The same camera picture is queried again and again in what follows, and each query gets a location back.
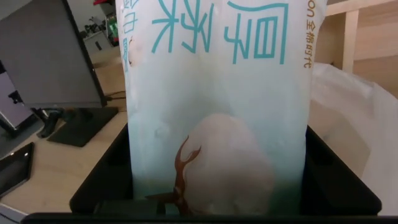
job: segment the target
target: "desk surface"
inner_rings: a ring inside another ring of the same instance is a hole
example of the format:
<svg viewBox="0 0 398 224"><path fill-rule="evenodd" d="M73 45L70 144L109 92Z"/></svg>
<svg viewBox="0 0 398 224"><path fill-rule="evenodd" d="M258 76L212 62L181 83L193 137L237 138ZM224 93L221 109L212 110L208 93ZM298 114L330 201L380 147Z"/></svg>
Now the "desk surface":
<svg viewBox="0 0 398 224"><path fill-rule="evenodd" d="M109 57L114 57L117 49L112 49ZM92 61L107 59L107 53L101 52L100 57L94 56ZM124 91L121 64L96 69L96 73L105 94ZM126 101L109 105L125 111ZM33 134L15 149L35 143L32 176L3 197L1 203L22 213L70 212L69 200L126 123L127 113L120 112L83 148L48 142Z"/></svg>

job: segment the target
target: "black container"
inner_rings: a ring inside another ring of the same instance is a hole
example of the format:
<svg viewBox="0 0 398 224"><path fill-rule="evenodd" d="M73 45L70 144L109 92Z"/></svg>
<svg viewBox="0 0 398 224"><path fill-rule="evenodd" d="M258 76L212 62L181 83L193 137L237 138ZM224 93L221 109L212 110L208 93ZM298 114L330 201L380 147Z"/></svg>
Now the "black container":
<svg viewBox="0 0 398 224"><path fill-rule="evenodd" d="M79 217L77 214L93 214L96 206L101 205L105 201L133 199L132 188L129 136L126 125L70 200L70 208L73 214L33 214L26 217L26 220L34 221L37 218L42 221L51 218L70 220L72 217ZM380 210L381 201L315 132L308 127L307 155L302 182L300 214L302 216L323 217L376 216ZM173 217L171 220L170 218L167 219L169 222L180 220L179 217ZM282 221L278 218L267 218L266 220L273 220L272 222ZM299 217L293 220L304 222ZM143 219L135 219L135 221L130 219L128 222L143 221ZM146 221L159 222L159 219L155 218Z"/></svg>

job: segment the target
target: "tablet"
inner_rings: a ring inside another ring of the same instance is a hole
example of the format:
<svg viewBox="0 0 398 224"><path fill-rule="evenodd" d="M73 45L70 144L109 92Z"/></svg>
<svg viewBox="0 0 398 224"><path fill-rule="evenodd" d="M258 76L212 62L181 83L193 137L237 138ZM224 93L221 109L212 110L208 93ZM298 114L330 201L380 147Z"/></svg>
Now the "tablet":
<svg viewBox="0 0 398 224"><path fill-rule="evenodd" d="M0 160L0 197L28 181L32 170L34 143Z"/></svg>

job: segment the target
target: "plastic packaging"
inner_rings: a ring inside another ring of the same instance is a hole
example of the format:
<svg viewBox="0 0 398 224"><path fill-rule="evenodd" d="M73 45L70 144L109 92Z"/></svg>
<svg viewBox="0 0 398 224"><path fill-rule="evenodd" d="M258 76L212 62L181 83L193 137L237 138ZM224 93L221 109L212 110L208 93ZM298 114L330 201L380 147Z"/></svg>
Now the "plastic packaging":
<svg viewBox="0 0 398 224"><path fill-rule="evenodd" d="M118 0L134 197L297 213L326 0Z"/></svg>
<svg viewBox="0 0 398 224"><path fill-rule="evenodd" d="M310 126L381 199L398 211L398 100L373 82L315 64Z"/></svg>

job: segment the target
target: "monitor stand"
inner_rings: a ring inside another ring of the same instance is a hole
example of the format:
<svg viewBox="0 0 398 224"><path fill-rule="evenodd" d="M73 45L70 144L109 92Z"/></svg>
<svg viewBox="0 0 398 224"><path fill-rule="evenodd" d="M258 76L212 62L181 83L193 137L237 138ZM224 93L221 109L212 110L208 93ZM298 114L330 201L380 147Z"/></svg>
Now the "monitor stand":
<svg viewBox="0 0 398 224"><path fill-rule="evenodd" d="M70 146L83 147L93 138L116 114L117 108L77 109L58 131L47 140Z"/></svg>

